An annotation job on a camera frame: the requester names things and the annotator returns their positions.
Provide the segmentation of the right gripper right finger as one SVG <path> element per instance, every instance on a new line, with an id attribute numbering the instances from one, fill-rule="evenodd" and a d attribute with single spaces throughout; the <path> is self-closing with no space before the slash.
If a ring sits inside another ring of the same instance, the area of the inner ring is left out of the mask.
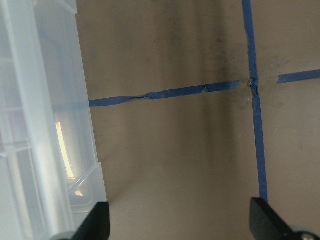
<path id="1" fill-rule="evenodd" d="M 310 231 L 293 230 L 261 197 L 250 199 L 249 229 L 256 240 L 318 240 Z"/>

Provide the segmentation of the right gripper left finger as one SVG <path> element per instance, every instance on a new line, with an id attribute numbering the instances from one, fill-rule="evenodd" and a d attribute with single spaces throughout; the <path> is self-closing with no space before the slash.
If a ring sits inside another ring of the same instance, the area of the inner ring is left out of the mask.
<path id="1" fill-rule="evenodd" d="M 98 202 L 75 231 L 59 233 L 51 240 L 108 240 L 111 235 L 109 202 Z"/>

